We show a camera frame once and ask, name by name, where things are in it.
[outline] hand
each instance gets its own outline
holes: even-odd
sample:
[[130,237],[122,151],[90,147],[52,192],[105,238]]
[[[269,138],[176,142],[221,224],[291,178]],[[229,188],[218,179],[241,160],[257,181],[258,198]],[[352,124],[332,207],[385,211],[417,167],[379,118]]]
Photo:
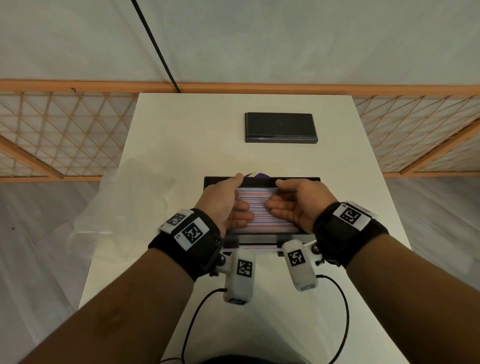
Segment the hand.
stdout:
[[249,212],[249,204],[238,199],[237,187],[243,182],[243,175],[237,173],[229,178],[205,188],[195,208],[206,213],[220,229],[225,237],[227,229],[243,228],[254,215]]
[[277,180],[278,193],[266,203],[273,216],[312,233],[317,217],[337,199],[323,183],[306,179]]

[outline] person's left hand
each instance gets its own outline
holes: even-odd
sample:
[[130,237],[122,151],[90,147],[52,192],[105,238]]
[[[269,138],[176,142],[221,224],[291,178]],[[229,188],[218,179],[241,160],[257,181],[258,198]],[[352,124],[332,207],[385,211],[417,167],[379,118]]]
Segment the person's left hand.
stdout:
[[238,199],[236,189],[242,181],[243,175],[237,173],[235,177],[208,186],[195,205],[214,221],[222,238],[227,229],[243,228],[254,218],[253,213],[248,211],[248,203]]

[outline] wrist strap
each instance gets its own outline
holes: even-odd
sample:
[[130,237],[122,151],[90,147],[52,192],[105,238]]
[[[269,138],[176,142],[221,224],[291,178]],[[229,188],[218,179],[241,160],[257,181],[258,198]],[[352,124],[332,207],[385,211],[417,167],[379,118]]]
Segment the wrist strap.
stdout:
[[197,208],[192,208],[191,210],[195,213],[195,216],[189,217],[184,222],[188,225],[190,220],[200,217],[210,229],[205,236],[193,244],[188,250],[185,250],[175,240],[174,235],[160,231],[148,245],[148,248],[155,248],[167,254],[181,266],[195,282],[199,277],[215,267],[215,261],[223,246],[223,240],[220,237],[220,229],[206,213]]
[[333,215],[341,204],[341,202],[335,202],[327,207],[315,221],[313,232],[324,259],[333,264],[338,262],[346,268],[364,245],[379,235],[388,234],[388,230],[377,220],[371,219],[359,231]]

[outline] white plastic bag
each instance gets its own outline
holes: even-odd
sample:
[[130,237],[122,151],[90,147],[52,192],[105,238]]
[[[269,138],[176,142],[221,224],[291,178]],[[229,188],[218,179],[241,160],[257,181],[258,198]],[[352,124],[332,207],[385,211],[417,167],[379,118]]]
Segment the white plastic bag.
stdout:
[[103,176],[100,191],[75,219],[70,251],[116,263],[138,257],[167,219],[165,195],[174,183],[173,177],[127,160]]

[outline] forearm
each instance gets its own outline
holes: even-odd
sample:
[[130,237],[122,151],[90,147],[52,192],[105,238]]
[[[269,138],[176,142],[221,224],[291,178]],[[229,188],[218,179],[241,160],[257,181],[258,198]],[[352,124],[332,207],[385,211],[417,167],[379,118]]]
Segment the forearm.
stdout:
[[411,363],[480,363],[480,292],[381,235],[347,274]]
[[22,363],[158,363],[192,291],[177,263],[149,249]]

